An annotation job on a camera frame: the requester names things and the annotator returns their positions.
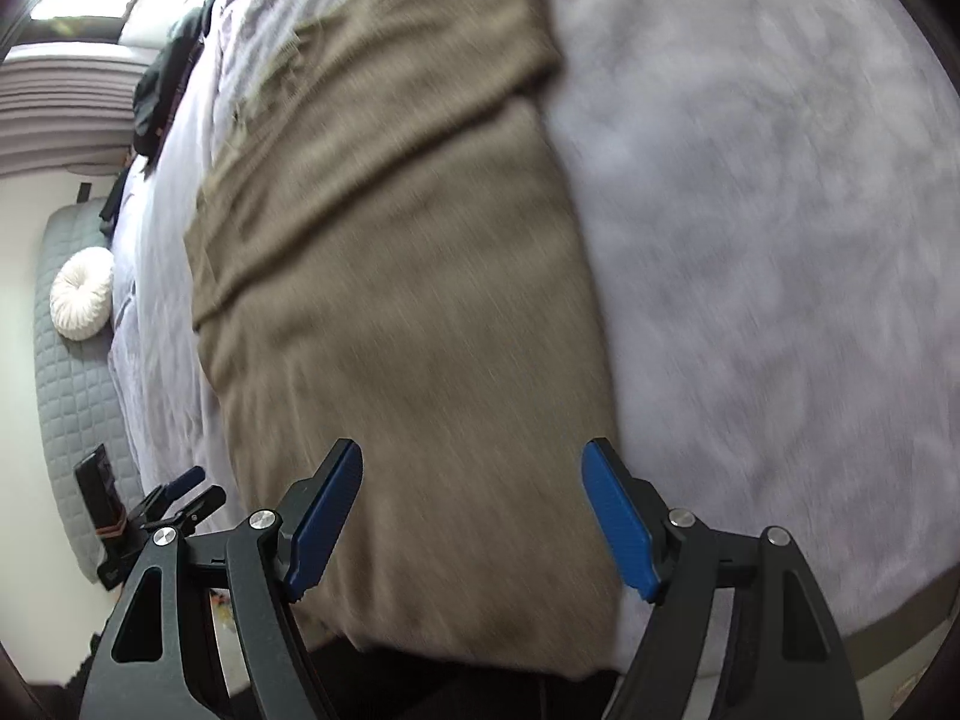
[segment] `white bed sheet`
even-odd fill
[[[147,181],[133,444],[145,479],[206,467],[232,495],[224,523],[242,507],[182,234],[260,70],[338,1],[219,0]],[[544,113],[597,280],[625,461],[712,526],[789,528],[842,632],[890,613],[960,560],[946,74],[897,0],[549,4],[568,64]],[[619,667],[647,616],[625,592]],[[714,637],[704,670],[721,655]]]

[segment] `silver bolt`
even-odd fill
[[[259,512],[250,515],[250,527],[256,531],[265,530],[275,522],[277,522],[277,515],[270,509],[261,509]]]
[[[154,543],[158,547],[166,546],[176,538],[176,531],[173,528],[160,528],[154,533]]]
[[[774,527],[767,531],[767,541],[769,541],[775,547],[785,547],[790,543],[790,533],[787,533],[783,528],[774,525]]]
[[[677,528],[692,528],[697,521],[693,512],[686,509],[670,509],[670,524]]]

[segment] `dark clothing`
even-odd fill
[[[133,147],[151,161],[160,154],[163,133],[176,112],[198,52],[198,43],[210,32],[213,4],[191,10],[176,25],[170,42],[147,68],[133,93]]]

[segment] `bed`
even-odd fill
[[[182,239],[262,71],[339,1],[217,1],[114,239],[136,288],[114,295],[110,355],[144,487],[204,466],[229,498],[212,528],[246,509]],[[898,0],[548,2],[565,71],[541,105],[624,460],[713,527],[789,528],[862,675],[912,643],[897,610],[943,618],[960,562],[957,94]],[[647,616],[625,591],[612,665]],[[721,653],[712,637],[704,673]]]

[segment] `gray quilted sofa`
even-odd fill
[[[34,355],[40,435],[56,508],[80,571],[97,581],[103,548],[73,477],[74,466],[101,443],[113,467],[117,493],[128,509],[143,497],[131,459],[120,402],[107,369],[109,324],[87,341],[67,341],[50,319],[50,286],[70,256],[106,247],[100,232],[102,200],[71,205],[51,215],[40,245],[34,303]]]

